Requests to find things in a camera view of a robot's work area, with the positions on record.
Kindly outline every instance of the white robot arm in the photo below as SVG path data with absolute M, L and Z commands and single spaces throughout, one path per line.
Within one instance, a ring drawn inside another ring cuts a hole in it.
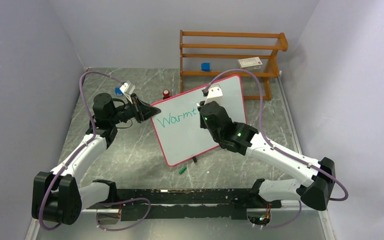
M 50 187 L 50 182 L 56 173 L 62 170 L 63 167 L 65 170 L 52 187 L 54 192 L 46 200 L 43 211 L 44 220 L 70 225 L 76 221 L 82 210 L 96 203 L 114 203 L 120 200 L 116 184 L 112 181 L 95 180 L 86 187 L 78 188 L 76 180 L 80 180 L 90 165 L 111 145 L 117 134 L 115 124 L 126 122 L 131 118 L 135 118 L 138 123 L 141 123 L 161 112 L 158 108 L 142 102 L 132 93 L 133 88 L 129 87 L 129 84 L 128 82 L 125 83 L 121 88 L 128 99 L 128 104 L 115 107 L 114 102 L 120 102 L 120 100 L 111 98 L 107 93 L 101 93 L 94 98 L 94 120 L 98 129 L 96 137 L 91 142 L 88 143 L 93 137 L 93 131 L 90 127 L 82 142 L 71 155 L 50 172 L 40 172 L 36 175 L 33 182 L 31 210 L 33 218 L 38 219 L 45 191 Z M 226 110 L 219 105 L 223 98 L 221 89 L 214 87 L 212 90 L 214 91 L 210 91 L 206 101 L 198 104 L 200 127 L 208 129 L 214 141 L 219 143 L 223 149 L 260 159 L 293 177 L 293 179 L 275 181 L 257 179 L 252 189 L 242 189 L 244 194 L 241 199 L 236 200 L 235 197 L 228 199 L 228 196 L 225 198 L 225 195 L 221 199 L 236 206 L 241 205 L 243 208 L 265 207 L 267 203 L 278 200 L 301 200 L 310 208 L 319 211 L 325 210 L 334 183 L 320 175 L 317 170 L 296 162 L 273 148 L 275 146 L 292 156 L 305 159 L 309 164 L 325 169 L 332 176 L 335 175 L 333 161 L 328 158 L 317 161 L 314 158 L 289 150 L 271 140 L 270 142 L 274 146 L 270 146 L 257 129 L 245 123 L 232 122 Z M 66 163 L 74 153 L 76 153 L 74 159 L 67 165 Z M 137 191 L 143 191 L 144 194 L 147 194 L 146 189 Z M 155 193 L 155 191 L 159 193 L 158 201 L 164 198 L 164 194 L 170 194 L 170 190 L 152 189 L 152 191 L 152 193 Z M 196 192 L 205 193 L 205 190 L 199 189 L 197 191 L 188 191 L 188 193 L 180 192 L 180 194 L 193 195 Z
M 220 87 L 209 89 L 206 100 L 198 104 L 200 127 L 208 129 L 221 148 L 260 159 L 293 177 L 289 180 L 264 179 L 258 191 L 261 198 L 268 202 L 299 200 L 315 210 L 326 210 L 335 182 L 315 168 L 324 170 L 334 178 L 335 163 L 327 157 L 318 161 L 301 155 L 264 138 L 261 132 L 248 124 L 232 122 L 221 106 L 222 99 Z M 307 165 L 293 160 L 291 156 L 304 160 Z

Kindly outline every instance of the wooden shelf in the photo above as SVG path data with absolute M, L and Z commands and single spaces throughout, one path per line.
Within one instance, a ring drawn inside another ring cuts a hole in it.
M 246 44 L 213 44 L 213 43 L 183 43 L 184 36 L 200 36 L 200 37 L 229 37 L 229 38 L 261 38 L 261 39 L 277 39 L 274 45 L 246 45 Z M 216 32 L 216 31 L 182 31 L 180 30 L 180 92 L 183 93 L 184 76 L 217 76 L 221 71 L 199 71 L 184 70 L 183 58 L 207 58 L 207 59 L 247 59 L 259 57 L 268 60 L 264 71 L 253 72 L 256 77 L 262 78 L 265 96 L 264 100 L 272 99 L 270 90 L 270 78 L 279 76 L 279 68 L 277 64 L 278 51 L 288 50 L 288 41 L 283 32 L 281 33 L 248 33 L 248 32 Z M 249 54 L 210 54 L 210 53 L 183 53 L 183 49 L 242 49 L 242 50 L 271 50 L 270 55 L 249 55 Z M 239 75 L 241 77 L 249 77 L 244 72 L 230 72 L 226 76 Z M 260 96 L 244 96 L 245 100 L 259 100 Z

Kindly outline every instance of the gray marble floor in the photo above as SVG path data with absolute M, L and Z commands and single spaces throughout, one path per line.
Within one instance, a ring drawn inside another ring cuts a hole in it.
M 116 76 L 136 85 L 134 91 L 141 100 L 154 103 L 162 99 L 162 91 L 174 94 L 180 91 L 178 69 L 148 68 L 92 68 Z M 207 84 L 208 77 L 185 77 L 185 90 Z M 245 94 L 256 94 L 254 81 L 242 78 Z M 265 102 L 263 127 L 269 138 L 292 150 L 293 136 L 288 127 L 279 84 L 276 79 L 270 82 L 273 99 Z M 90 74 L 84 83 L 84 93 L 92 110 L 93 98 L 99 93 L 110 93 L 119 84 L 101 75 Z M 258 128 L 259 101 L 245 101 L 249 124 Z M 88 128 L 88 116 L 79 98 L 72 115 L 70 128 L 60 156 L 65 159 L 80 143 Z M 182 175 L 179 170 L 187 165 Z M 244 157 L 221 148 L 211 150 L 198 158 L 198 163 L 188 161 L 178 166 L 166 165 L 151 121 L 137 122 L 128 129 L 120 129 L 114 143 L 88 169 L 81 180 L 82 187 L 95 179 L 116 182 L 118 188 L 132 189 L 185 189 L 185 188 L 250 188 L 259 178 L 269 180 L 289 179 L 282 171 L 261 160 Z

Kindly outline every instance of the shelf slat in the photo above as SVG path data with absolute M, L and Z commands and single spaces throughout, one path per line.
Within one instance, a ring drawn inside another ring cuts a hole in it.
M 237 54 L 199 54 L 183 53 L 183 58 L 204 58 L 204 59 L 249 59 L 259 57 L 260 59 L 270 59 L 269 55 L 237 55 Z
M 236 38 L 280 38 L 276 33 L 218 32 L 218 31 L 183 31 L 183 36 L 236 37 Z
M 283 50 L 282 46 L 268 45 L 239 45 L 239 44 L 209 44 L 209 43 L 183 43 L 184 49 L 253 49 L 253 50 Z
M 217 76 L 221 73 L 222 71 L 182 71 L 181 75 L 183 76 Z M 276 73 L 273 73 L 273 72 L 253 72 L 253 74 L 256 77 L 262 77 L 262 78 L 275 78 L 278 76 Z M 241 77 L 250 77 L 250 75 L 240 71 L 226 73 L 225 75 L 226 76 L 239 75 Z

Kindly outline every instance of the purple cable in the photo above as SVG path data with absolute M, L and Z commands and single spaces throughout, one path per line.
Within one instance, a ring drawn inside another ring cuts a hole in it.
M 122 227 L 122 228 L 117 228 L 117 229 L 106 228 L 106 227 L 103 227 L 103 226 L 101 226 L 99 224 L 98 214 L 97 214 L 96 215 L 96 226 L 98 228 L 104 230 L 104 231 L 118 232 L 118 231 L 123 231 L 123 230 L 127 230 L 127 229 L 130 229 L 130 228 L 133 228 L 134 226 L 140 224 L 148 216 L 148 214 L 150 213 L 150 210 L 151 210 L 151 201 L 149 201 L 148 198 L 138 197 L 138 198 L 133 198 L 133 199 L 130 199 L 130 200 L 125 200 L 125 201 L 118 201 L 118 202 L 111 202 L 111 203 L 98 203 L 98 205 L 121 205 L 121 204 L 128 204 L 128 203 L 136 202 L 136 201 L 140 201 L 140 200 L 146 201 L 148 203 L 148 209 L 146 210 L 145 215 L 143 215 L 143 217 L 141 219 L 139 219 L 138 221 L 136 221 L 132 225 L 126 226 L 126 227 Z
M 89 75 L 89 74 L 100 74 L 100 75 L 103 75 L 107 78 L 110 78 L 110 79 L 113 79 L 117 82 L 119 82 L 120 84 L 123 84 L 124 82 L 121 81 L 120 79 L 118 79 L 117 77 L 115 76 L 111 76 L 111 75 L 108 75 L 106 73 L 102 73 L 102 72 L 99 72 L 99 71 L 87 71 L 85 73 L 83 73 L 80 77 L 80 80 L 79 80 L 79 83 L 78 83 L 78 86 L 80 88 L 80 96 L 81 96 L 81 99 L 83 100 L 83 104 L 84 104 L 84 108 L 86 109 L 87 111 L 87 115 L 89 116 L 89 119 L 90 119 L 90 122 L 92 124 L 92 130 L 93 130 L 93 136 L 86 141 L 86 144 L 82 144 L 80 147 L 78 147 L 70 156 L 70 158 L 67 160 L 67 162 L 65 162 L 64 166 L 61 167 L 61 169 L 55 174 L 55 176 L 53 177 L 52 181 L 50 182 L 50 185 L 49 187 L 47 188 L 46 192 L 45 192 L 45 195 L 43 196 L 43 199 L 42 199 L 42 203 L 40 204 L 40 208 L 39 208 L 39 224 L 40 226 L 45 229 L 45 230 L 54 230 L 56 228 L 58 228 L 61 223 L 58 223 L 57 225 L 55 226 L 52 226 L 52 227 L 47 227 L 44 223 L 44 209 L 45 209 L 45 205 L 46 205 L 46 202 L 48 200 L 48 197 L 49 195 L 51 194 L 51 190 L 52 190 L 52 187 L 54 186 L 55 182 L 57 181 L 58 177 L 64 172 L 64 170 L 67 168 L 67 166 L 70 165 L 70 163 L 74 160 L 74 158 L 76 158 L 76 156 L 89 144 L 91 143 L 96 135 L 97 135 L 97 127 L 95 125 L 95 121 L 94 121 L 94 118 L 92 117 L 92 113 L 91 111 L 89 110 L 89 107 L 88 107 L 88 103 L 86 102 L 86 98 L 85 98 L 85 93 L 83 92 L 83 83 L 85 82 L 85 78 L 86 78 L 86 75 Z
M 265 132 L 264 132 L 264 129 L 263 129 L 263 108 L 264 108 L 264 101 L 263 101 L 263 89 L 261 87 L 261 83 L 260 81 L 258 80 L 258 78 L 250 71 L 248 70 L 245 70 L 245 69 L 231 69 L 231 70 L 227 70 L 227 71 L 224 71 L 222 73 L 220 73 L 219 75 L 217 75 L 213 80 L 211 80 L 209 82 L 209 84 L 205 87 L 205 89 L 203 90 L 203 92 L 208 92 L 208 89 L 210 88 L 210 86 L 214 83 L 214 81 L 218 80 L 220 77 L 222 77 L 223 75 L 227 74 L 227 73 L 231 73 L 231 72 L 243 72 L 243 73 L 246 73 L 246 74 L 249 74 L 254 80 L 255 82 L 257 83 L 257 86 L 258 86 L 258 90 L 259 90 L 259 104 L 260 104 L 260 108 L 259 108 L 259 130 L 261 132 L 261 135 L 262 137 L 264 138 L 264 140 L 267 142 L 267 144 L 273 148 L 274 150 L 278 151 L 279 153 L 283 154 L 284 156 L 288 157 L 288 158 L 291 158 L 301 164 L 304 164 L 306 166 L 309 165 L 308 162 L 298 158 L 298 157 L 295 157 L 277 147 L 274 147 L 274 145 L 270 142 L 270 140 L 267 138 Z M 329 179 L 331 179 L 332 181 L 334 181 L 336 184 L 338 184 L 340 186 L 340 188 L 343 190 L 345 196 L 342 197 L 342 198 L 330 198 L 329 200 L 331 201 L 345 201 L 348 199 L 348 190 L 345 188 L 345 186 L 338 180 L 336 179 L 334 176 L 332 176 L 331 174 L 327 173 L 326 171 L 324 171 L 323 169 L 320 169 L 319 167 L 316 167 L 314 165 L 311 165 L 310 166 L 311 168 L 317 170 L 318 172 L 322 173 L 323 175 L 325 175 L 326 177 L 328 177 Z

